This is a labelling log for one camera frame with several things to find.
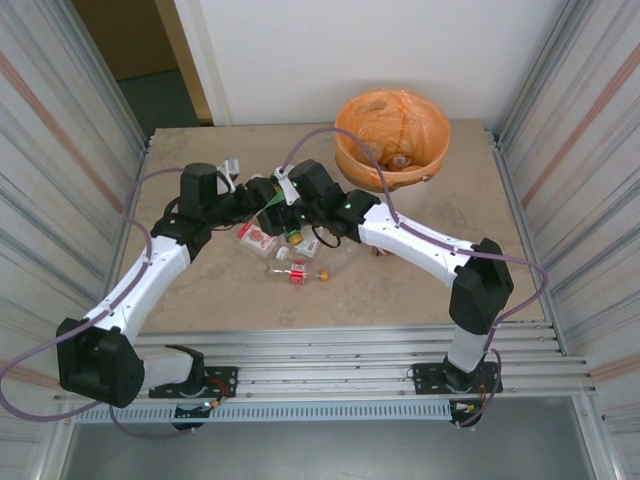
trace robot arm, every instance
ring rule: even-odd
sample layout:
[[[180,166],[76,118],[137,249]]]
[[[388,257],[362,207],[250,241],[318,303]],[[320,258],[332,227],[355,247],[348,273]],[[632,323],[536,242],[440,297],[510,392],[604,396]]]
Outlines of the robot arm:
[[[393,252],[451,288],[449,313],[457,327],[443,365],[451,391],[468,391],[477,380],[491,324],[513,290],[504,262],[452,254],[398,228],[386,204],[362,190],[344,193],[313,160],[245,185],[233,185],[237,174],[233,162],[220,170],[207,164],[185,168],[180,197],[170,202],[151,231],[151,258],[143,253],[84,320],[66,319],[60,325],[58,335],[110,311],[95,326],[58,345],[63,388],[117,407],[131,403],[141,390],[160,385],[174,384],[182,392],[197,393],[204,382],[202,354],[168,346],[139,358],[133,345],[155,303],[211,239],[211,230],[242,223],[260,212],[261,228],[269,235],[284,234],[293,243],[304,224],[323,226],[337,237]],[[281,187],[283,201],[277,199],[275,184]],[[458,249],[501,253],[490,240],[473,245],[401,219]],[[112,309],[110,302],[125,291],[144,262],[149,265],[142,280]]]

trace beige tabletop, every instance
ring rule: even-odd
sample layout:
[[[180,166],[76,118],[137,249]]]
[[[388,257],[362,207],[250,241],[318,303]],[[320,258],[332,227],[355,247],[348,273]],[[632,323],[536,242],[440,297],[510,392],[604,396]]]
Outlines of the beige tabletop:
[[[240,160],[238,181],[268,175],[307,132],[323,125],[269,125],[162,129],[156,132],[146,173],[192,162],[219,165]],[[509,255],[523,256],[500,175],[482,123],[453,121],[451,147],[415,220],[455,237],[489,237]],[[296,161],[313,158],[332,175],[333,137],[322,134],[302,148]],[[178,174],[154,178],[142,188],[135,217],[148,228],[178,195]],[[128,269],[143,248],[132,229],[123,262]],[[268,280],[265,260],[241,247],[231,232],[214,232],[194,263],[167,289],[145,323],[146,332],[218,329],[331,327],[450,323],[450,291],[401,258],[360,255],[327,283],[297,287]],[[509,305],[534,292],[527,268],[510,265],[515,283]],[[540,320],[535,303],[514,319]]]

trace mounting plate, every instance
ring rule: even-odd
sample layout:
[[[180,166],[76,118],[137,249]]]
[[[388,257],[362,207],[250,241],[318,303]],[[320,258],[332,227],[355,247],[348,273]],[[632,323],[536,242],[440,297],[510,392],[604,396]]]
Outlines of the mounting plate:
[[[412,367],[413,385],[416,395],[450,395],[452,393],[480,393],[480,383],[483,382],[488,392],[493,390],[498,373],[496,362],[483,362],[477,373],[478,382],[465,392],[455,391],[446,378],[443,363],[416,363]],[[497,393],[502,392],[502,381],[498,385]]]
[[[204,376],[204,387],[194,395],[184,394],[180,392],[178,385],[169,384],[150,389],[149,398],[207,398],[210,400],[220,400],[224,396],[222,394],[222,387],[219,383],[211,382],[211,379],[220,380],[226,385],[228,391],[227,397],[233,398],[236,396],[238,367],[205,367]]]

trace orange plastic bag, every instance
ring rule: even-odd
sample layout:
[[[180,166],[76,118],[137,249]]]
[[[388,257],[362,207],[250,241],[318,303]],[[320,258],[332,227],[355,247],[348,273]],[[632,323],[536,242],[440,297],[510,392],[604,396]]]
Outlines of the orange plastic bag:
[[[385,172],[391,190],[429,180],[449,149],[451,129],[444,112],[409,90],[378,88],[353,98],[336,117],[336,127],[357,135],[381,165],[393,155],[408,155],[411,167]],[[358,144],[336,134],[336,163],[354,185],[381,192],[375,168]]]

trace marble surface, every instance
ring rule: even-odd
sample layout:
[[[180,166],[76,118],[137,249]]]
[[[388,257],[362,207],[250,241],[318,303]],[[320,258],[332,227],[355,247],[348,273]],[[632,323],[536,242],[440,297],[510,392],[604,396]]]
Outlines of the marble surface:
[[[268,175],[293,145],[321,125],[273,125],[161,129],[156,132],[147,173],[192,162],[220,164],[240,159],[239,181]],[[314,158],[337,175],[333,138],[322,134],[301,149],[296,160]],[[178,195],[178,174],[147,182],[135,217],[148,228]],[[491,150],[479,121],[453,121],[449,154],[428,182],[425,202],[415,220],[470,241],[484,236],[506,254],[523,256]],[[327,283],[295,287],[267,280],[262,257],[241,247],[235,232],[214,233],[195,262],[168,288],[145,323],[144,331],[203,331],[449,323],[449,290],[428,273],[398,257],[371,257],[365,251]],[[132,229],[122,272],[143,248]],[[332,254],[321,252],[324,259]],[[534,292],[527,268],[509,266],[516,285],[514,306]],[[540,320],[535,303],[514,319]]]

